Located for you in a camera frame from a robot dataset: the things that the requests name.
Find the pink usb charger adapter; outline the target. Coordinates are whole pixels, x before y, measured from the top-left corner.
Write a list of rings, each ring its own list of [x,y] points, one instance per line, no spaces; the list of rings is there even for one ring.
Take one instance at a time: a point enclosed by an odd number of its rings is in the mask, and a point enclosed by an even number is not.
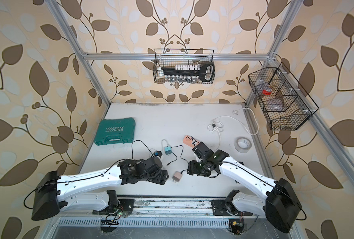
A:
[[[178,182],[180,182],[181,179],[182,179],[182,173],[179,171],[176,171],[172,177],[173,182],[178,183]]]

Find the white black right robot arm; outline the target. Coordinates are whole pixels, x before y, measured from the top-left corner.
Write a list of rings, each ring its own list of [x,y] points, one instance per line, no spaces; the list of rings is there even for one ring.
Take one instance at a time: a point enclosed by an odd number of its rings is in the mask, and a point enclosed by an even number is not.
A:
[[[227,176],[252,192],[245,195],[240,190],[232,190],[224,200],[212,201],[214,211],[238,216],[242,212],[265,216],[268,222],[282,233],[289,233],[302,205],[285,179],[274,180],[254,172],[237,162],[228,153],[217,150],[213,152],[203,142],[192,149],[197,160],[190,161],[189,175],[212,178],[211,173]]]

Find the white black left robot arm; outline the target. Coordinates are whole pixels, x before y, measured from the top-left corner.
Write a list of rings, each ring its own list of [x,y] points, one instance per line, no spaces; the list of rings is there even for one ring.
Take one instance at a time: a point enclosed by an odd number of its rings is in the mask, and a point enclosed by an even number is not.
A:
[[[106,187],[136,184],[139,181],[165,185],[168,171],[158,156],[146,160],[122,159],[107,169],[77,175],[47,173],[32,191],[34,203],[31,219],[41,221],[57,215],[69,205],[70,198]]]

